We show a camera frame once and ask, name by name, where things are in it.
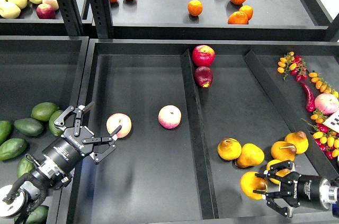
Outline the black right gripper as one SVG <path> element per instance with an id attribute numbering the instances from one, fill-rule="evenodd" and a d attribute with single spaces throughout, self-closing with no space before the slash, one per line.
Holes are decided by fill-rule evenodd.
<path id="1" fill-rule="evenodd" d="M 291 218 L 297 207 L 316 210 L 328 210 L 331 207 L 331 182 L 321 176 L 296 172 L 291 160 L 273 164 L 263 173 L 255 173 L 255 176 L 280 182 L 278 191 L 253 190 L 253 193 L 263 195 L 266 205 L 286 218 Z"/>

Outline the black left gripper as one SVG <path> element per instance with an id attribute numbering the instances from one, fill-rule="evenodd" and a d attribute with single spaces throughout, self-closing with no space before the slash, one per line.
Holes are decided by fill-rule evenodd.
<path id="1" fill-rule="evenodd" d="M 88 127 L 82 125 L 84 114 L 93 107 L 93 101 L 78 107 L 71 105 L 53 122 L 63 133 L 42 153 L 45 161 L 53 162 L 65 174 L 87 156 L 91 156 L 94 163 L 98 164 L 116 149 L 115 141 L 122 129 L 121 125 L 107 137 L 96 137 Z"/>

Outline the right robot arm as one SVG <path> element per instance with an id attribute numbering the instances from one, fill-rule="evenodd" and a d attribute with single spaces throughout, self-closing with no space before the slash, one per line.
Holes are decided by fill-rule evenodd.
<path id="1" fill-rule="evenodd" d="M 283 217 L 292 218 L 294 209 L 298 207 L 332 209 L 333 216 L 338 217 L 338 179 L 330 181 L 321 176 L 302 175 L 296 172 L 291 160 L 273 164 L 255 176 L 280 182 L 278 191 L 253 190 L 253 193 L 260 194 L 266 205 Z"/>

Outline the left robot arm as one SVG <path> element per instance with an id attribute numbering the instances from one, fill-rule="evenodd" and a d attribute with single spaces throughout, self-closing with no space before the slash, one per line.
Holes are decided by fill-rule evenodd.
<path id="1" fill-rule="evenodd" d="M 72 181 L 72 170 L 85 157 L 95 164 L 116 149 L 118 125 L 107 137 L 96 137 L 82 124 L 83 116 L 94 102 L 78 107 L 69 106 L 53 122 L 62 131 L 60 138 L 43 150 L 43 159 L 29 156 L 35 168 L 20 176 L 14 184 L 1 188 L 1 218 L 14 218 L 26 223 L 29 215 L 49 196 L 50 192 L 66 187 Z"/>

